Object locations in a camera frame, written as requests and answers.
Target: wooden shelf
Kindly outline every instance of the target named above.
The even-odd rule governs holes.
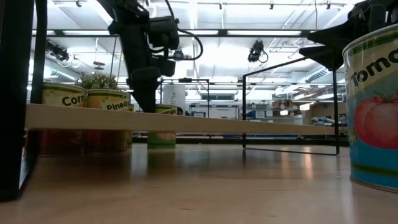
[[[29,129],[107,129],[179,131],[193,133],[334,134],[334,129],[278,123],[255,123],[191,116],[132,113],[92,108],[27,105],[25,126]]]

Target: green plant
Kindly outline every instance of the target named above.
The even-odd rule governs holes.
[[[107,89],[107,90],[118,90],[118,83],[115,76],[103,75],[100,73],[94,74],[83,74],[80,79],[75,83],[86,90],[92,89]]]

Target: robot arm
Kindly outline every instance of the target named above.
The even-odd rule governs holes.
[[[155,91],[161,75],[171,77],[175,62],[167,60],[169,49],[179,45],[177,23],[172,16],[150,19],[149,12],[137,0],[97,0],[113,18],[108,27],[118,34],[129,78],[126,80],[133,97],[146,113],[155,113]],[[148,41],[163,47],[163,57],[154,57]]]

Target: fluorescent light fixture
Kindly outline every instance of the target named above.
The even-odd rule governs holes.
[[[318,96],[317,99],[329,99],[332,97],[333,97],[333,94],[331,93],[331,94],[325,94],[325,95]]]
[[[71,75],[68,75],[68,74],[65,74],[65,73],[61,73],[61,75],[63,75],[64,77],[70,78],[72,80],[76,80],[76,78],[71,76]]]
[[[36,35],[37,34],[37,31],[36,30],[33,30],[32,31],[32,35]],[[55,34],[55,32],[53,31],[53,30],[48,30],[47,31],[47,35],[54,35]]]
[[[218,35],[218,30],[187,30],[195,35]],[[183,32],[178,32],[179,35],[188,35]]]
[[[288,115],[289,114],[289,112],[287,111],[287,110],[285,110],[285,111],[280,111],[280,115],[281,116],[285,116],[285,115]]]
[[[107,30],[65,30],[65,35],[109,35]]]
[[[310,105],[312,105],[312,104],[314,104],[314,102],[312,102],[312,103],[306,103],[306,104],[304,104],[304,105],[300,105],[300,110],[301,110],[301,111],[310,110]]]
[[[301,31],[294,30],[230,30],[228,35],[300,35]]]

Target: tomato can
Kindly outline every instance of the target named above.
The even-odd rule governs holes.
[[[177,115],[177,106],[156,105],[156,113]],[[175,149],[175,133],[160,131],[149,132],[147,144],[149,149]]]
[[[87,107],[102,110],[129,111],[130,94],[117,90],[88,90]],[[125,154],[127,131],[86,131],[85,154],[108,155]]]
[[[398,192],[398,24],[343,51],[351,179]]]
[[[86,90],[75,85],[44,83],[42,103],[52,106],[85,107]],[[79,130],[43,130],[40,133],[41,156],[81,155]]]

